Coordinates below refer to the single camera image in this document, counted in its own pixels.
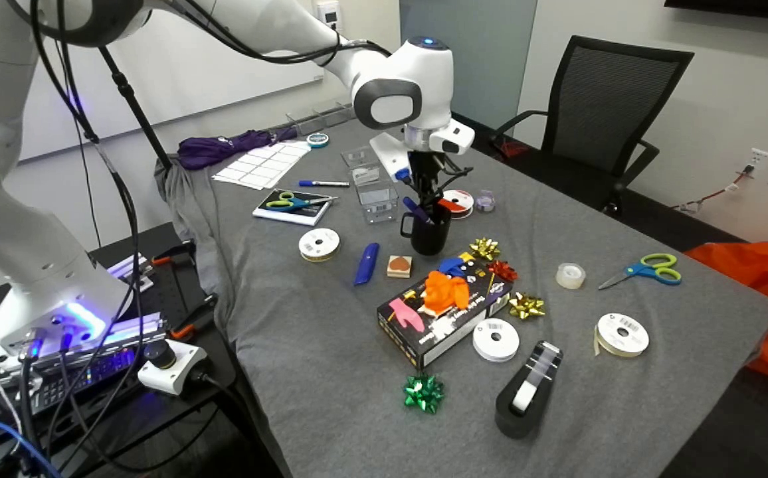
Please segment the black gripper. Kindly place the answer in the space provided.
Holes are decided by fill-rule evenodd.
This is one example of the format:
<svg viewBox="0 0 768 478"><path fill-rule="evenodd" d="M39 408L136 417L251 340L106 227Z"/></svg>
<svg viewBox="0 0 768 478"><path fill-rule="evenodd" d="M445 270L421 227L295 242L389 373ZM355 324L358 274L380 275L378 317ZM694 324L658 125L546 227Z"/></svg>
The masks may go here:
<svg viewBox="0 0 768 478"><path fill-rule="evenodd" d="M448 183L467 175L467 166L459 166L441 151L408 151L411 166L411 190L419 197L419 209L425 220L437 223L437 197Z"/></svg>

